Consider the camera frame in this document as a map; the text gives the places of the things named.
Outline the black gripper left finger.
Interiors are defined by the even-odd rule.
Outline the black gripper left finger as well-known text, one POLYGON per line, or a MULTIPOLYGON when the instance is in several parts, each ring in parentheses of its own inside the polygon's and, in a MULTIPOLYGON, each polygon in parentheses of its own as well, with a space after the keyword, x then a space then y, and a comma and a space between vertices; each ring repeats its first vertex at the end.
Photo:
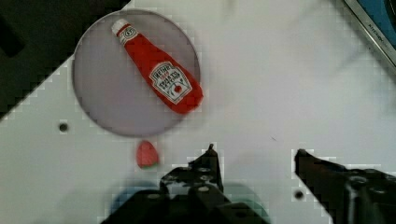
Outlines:
POLYGON ((259 204, 225 196, 213 145, 164 175, 157 187, 138 191, 100 224, 270 224, 259 204))

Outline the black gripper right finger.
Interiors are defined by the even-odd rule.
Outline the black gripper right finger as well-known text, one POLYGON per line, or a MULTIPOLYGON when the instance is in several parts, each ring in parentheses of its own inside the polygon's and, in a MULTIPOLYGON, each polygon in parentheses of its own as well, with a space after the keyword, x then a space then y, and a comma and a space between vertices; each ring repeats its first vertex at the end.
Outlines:
POLYGON ((347 169, 300 149, 295 174, 333 224, 396 224, 396 178, 376 169, 347 169))

